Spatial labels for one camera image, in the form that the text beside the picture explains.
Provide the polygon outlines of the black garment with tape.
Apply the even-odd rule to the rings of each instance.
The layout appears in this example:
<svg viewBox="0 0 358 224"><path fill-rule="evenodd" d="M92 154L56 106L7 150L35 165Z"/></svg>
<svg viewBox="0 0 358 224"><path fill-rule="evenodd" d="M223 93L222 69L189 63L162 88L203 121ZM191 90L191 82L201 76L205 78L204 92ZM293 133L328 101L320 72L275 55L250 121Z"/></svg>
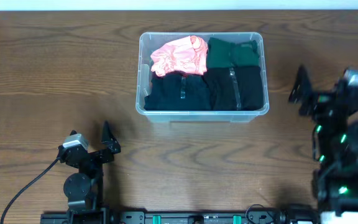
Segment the black garment with tape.
<svg viewBox="0 0 358 224"><path fill-rule="evenodd" d="M255 111L264 106L260 67L211 68L204 74L215 111Z"/></svg>

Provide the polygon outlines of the navy garment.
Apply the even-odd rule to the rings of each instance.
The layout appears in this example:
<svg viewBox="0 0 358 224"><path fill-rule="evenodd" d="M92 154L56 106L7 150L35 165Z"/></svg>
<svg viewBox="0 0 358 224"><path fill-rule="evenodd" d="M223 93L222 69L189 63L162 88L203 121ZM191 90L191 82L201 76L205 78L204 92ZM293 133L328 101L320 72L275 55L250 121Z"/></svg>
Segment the navy garment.
<svg viewBox="0 0 358 224"><path fill-rule="evenodd" d="M152 74L151 93L144 98L147 111L211 111L210 90L199 75Z"/></svg>

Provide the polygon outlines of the dark green garment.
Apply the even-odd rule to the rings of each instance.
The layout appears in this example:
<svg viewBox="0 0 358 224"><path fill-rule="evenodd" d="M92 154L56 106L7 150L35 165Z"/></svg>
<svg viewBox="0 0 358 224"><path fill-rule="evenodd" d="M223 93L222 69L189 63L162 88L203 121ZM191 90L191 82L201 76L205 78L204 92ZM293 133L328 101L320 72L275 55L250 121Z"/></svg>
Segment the dark green garment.
<svg viewBox="0 0 358 224"><path fill-rule="evenodd" d="M238 44L213 37L208 40L207 68L259 66L259 57L255 40Z"/></svg>

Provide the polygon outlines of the pink garment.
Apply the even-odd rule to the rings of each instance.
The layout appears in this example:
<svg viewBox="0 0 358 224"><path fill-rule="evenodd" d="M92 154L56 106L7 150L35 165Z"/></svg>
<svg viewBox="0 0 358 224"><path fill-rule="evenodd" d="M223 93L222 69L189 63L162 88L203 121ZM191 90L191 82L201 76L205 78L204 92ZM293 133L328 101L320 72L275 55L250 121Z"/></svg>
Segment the pink garment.
<svg viewBox="0 0 358 224"><path fill-rule="evenodd" d="M151 71L158 77L171 72L203 75L207 71L208 44L195 35L167 42L152 52Z"/></svg>

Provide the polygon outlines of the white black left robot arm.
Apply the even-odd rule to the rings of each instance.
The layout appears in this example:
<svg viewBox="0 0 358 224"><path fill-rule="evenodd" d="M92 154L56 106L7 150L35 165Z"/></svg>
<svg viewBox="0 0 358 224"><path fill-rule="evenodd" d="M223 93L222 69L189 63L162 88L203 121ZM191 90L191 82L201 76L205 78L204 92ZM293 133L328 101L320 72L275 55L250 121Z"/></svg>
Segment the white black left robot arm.
<svg viewBox="0 0 358 224"><path fill-rule="evenodd" d="M63 191L68 199L69 223L111 223L113 217L103 203L103 165L114 160L121 146L110 130L103 124L101 144L104 149L89 152L89 142L73 130L58 147L58 159L78 172L69 176Z"/></svg>

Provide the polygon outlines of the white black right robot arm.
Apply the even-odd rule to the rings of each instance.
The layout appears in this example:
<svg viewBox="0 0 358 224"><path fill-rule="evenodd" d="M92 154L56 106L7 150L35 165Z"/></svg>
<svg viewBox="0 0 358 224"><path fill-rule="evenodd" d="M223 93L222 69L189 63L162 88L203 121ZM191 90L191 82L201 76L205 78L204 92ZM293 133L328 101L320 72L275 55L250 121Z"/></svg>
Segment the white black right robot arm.
<svg viewBox="0 0 358 224"><path fill-rule="evenodd" d="M358 223L358 70L347 69L329 91L312 88L308 72L300 65L290 103L299 103L299 114L315 123L312 157L319 163L312 188L318 201L313 223Z"/></svg>

